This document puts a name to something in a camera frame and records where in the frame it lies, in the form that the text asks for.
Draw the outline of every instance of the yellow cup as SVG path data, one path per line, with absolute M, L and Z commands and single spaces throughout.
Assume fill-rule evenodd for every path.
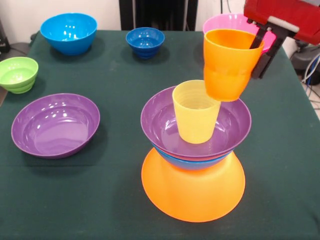
M 180 137 L 191 144 L 208 141 L 214 133 L 221 102 L 207 95 L 205 81 L 179 84 L 172 92 L 172 99 Z
M 235 29 L 215 29 L 204 35 L 204 81 L 207 94 L 224 102 L 237 100 L 245 90 L 264 42 L 250 49 L 255 35 Z

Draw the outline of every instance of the bowl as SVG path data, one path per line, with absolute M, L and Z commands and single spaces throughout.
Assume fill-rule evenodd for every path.
M 133 52 L 142 59 L 149 59 L 155 56 L 165 38 L 162 31 L 153 27 L 135 28 L 125 36 L 125 40 Z
M 170 156 L 163 151 L 161 151 L 156 146 L 154 147 L 156 151 L 163 157 L 168 163 L 176 166 L 177 168 L 184 169 L 184 170 L 200 170 L 200 169 L 206 169 L 209 168 L 221 160 L 223 160 L 230 152 L 227 154 L 220 156 L 218 158 L 212 159 L 212 160 L 206 160 L 206 161 L 187 161 L 182 160 L 173 156 Z
M 163 150 L 161 149 L 161 151 L 164 153 L 164 154 L 167 154 L 173 158 L 177 158 L 177 159 L 180 159 L 180 160 L 186 160 L 186 161 L 193 161 L 193 162 L 200 162 L 200 161 L 210 161 L 210 160 L 214 160 L 214 159 L 217 159 L 219 157 L 222 157 L 225 155 L 224 154 L 219 154 L 219 155 L 216 155 L 214 157 L 212 156 L 208 156 L 208 157 L 186 157 L 186 156 L 179 156 L 179 155 L 176 155 L 176 154 L 173 154 L 173 153 L 170 153 L 170 152 L 167 152 L 166 150 Z
M 13 94 L 23 94 L 35 84 L 38 63 L 25 56 L 0 61 L 0 86 Z
M 246 185 L 244 169 L 234 152 L 200 170 L 177 168 L 153 148 L 141 170 L 143 189 L 165 214 L 182 221 L 202 223 L 230 213 Z
M 235 29 L 257 34 L 259 28 L 254 24 L 247 23 L 248 18 L 242 13 L 226 13 L 213 16 L 203 24 L 202 31 L 204 34 L 214 29 Z M 263 38 L 264 47 L 262 54 L 266 53 L 276 39 L 276 35 L 268 31 Z
M 213 159 L 235 149 L 249 134 L 251 114 L 246 104 L 238 99 L 221 103 L 213 135 L 208 141 L 192 144 L 182 140 L 172 99 L 174 88 L 156 93 L 141 111 L 142 130 L 157 148 L 175 156 Z
M 23 152 L 61 159 L 80 151 L 98 129 L 100 113 L 90 99 L 71 93 L 39 98 L 15 117 L 11 137 Z
M 83 13 L 63 13 L 47 19 L 40 32 L 47 42 L 64 55 L 85 53 L 97 32 L 97 21 Z

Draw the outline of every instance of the blue bowl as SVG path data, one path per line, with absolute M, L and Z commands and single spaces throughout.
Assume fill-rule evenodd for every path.
M 59 52 L 75 56 L 85 53 L 95 39 L 97 21 L 83 13 L 63 13 L 47 19 L 40 28 L 48 43 Z
M 125 36 L 133 52 L 142 59 L 149 59 L 156 55 L 165 38 L 162 31 L 152 27 L 135 28 Z
M 227 154 L 225 154 L 223 156 L 220 156 L 220 157 L 218 157 L 216 159 L 212 159 L 212 160 L 187 161 L 187 160 L 182 160 L 182 159 L 170 156 L 170 155 L 164 153 L 163 151 L 161 151 L 156 146 L 154 146 L 154 148 L 161 155 L 161 157 L 163 157 L 167 162 L 169 162 L 170 164 L 172 164 L 172 165 L 174 165 L 174 166 L 176 166 L 178 168 L 185 169 L 185 170 L 200 170 L 200 169 L 209 168 L 209 167 L 217 164 L 221 160 L 223 160 L 228 154 L 231 153 L 231 151 L 230 151 Z

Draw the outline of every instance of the wall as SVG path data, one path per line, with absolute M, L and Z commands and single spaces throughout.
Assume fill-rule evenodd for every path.
M 232 13 L 243 13 L 245 0 L 229 0 Z M 10 43 L 29 42 L 49 17 L 65 13 L 86 13 L 98 21 L 99 30 L 120 30 L 119 0 L 0 0 L 0 19 Z M 228 13 L 223 0 L 223 12 Z M 220 0 L 198 0 L 195 30 L 202 31 L 204 22 L 220 14 Z M 283 47 L 290 57 L 297 49 L 288 38 Z
M 11 44 L 30 42 L 48 18 L 66 12 L 93 16 L 99 30 L 120 30 L 119 0 L 0 0 L 0 19 Z
M 243 13 L 246 0 L 229 0 L 229 6 L 232 13 Z M 229 13 L 227 0 L 223 0 L 223 13 Z M 202 31 L 202 26 L 207 19 L 220 14 L 220 0 L 198 0 L 196 13 L 195 30 Z M 287 37 L 283 43 L 284 51 L 290 58 L 298 49 L 295 40 Z

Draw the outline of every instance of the dark green cloth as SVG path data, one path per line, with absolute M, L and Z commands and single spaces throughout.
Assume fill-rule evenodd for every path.
M 203 34 L 165 32 L 158 55 L 135 57 L 124 31 L 98 31 L 81 56 L 63 56 L 38 34 L 32 90 L 9 93 L 0 108 L 0 239 L 318 239 L 320 122 L 285 52 L 241 99 L 252 114 L 235 150 L 246 187 L 228 215 L 206 223 L 158 210 L 141 183 L 151 143 L 140 114 L 155 93 L 203 78 Z M 99 107 L 101 123 L 79 153 L 60 160 L 21 152 L 11 139 L 16 114 L 33 100 L 76 93 Z

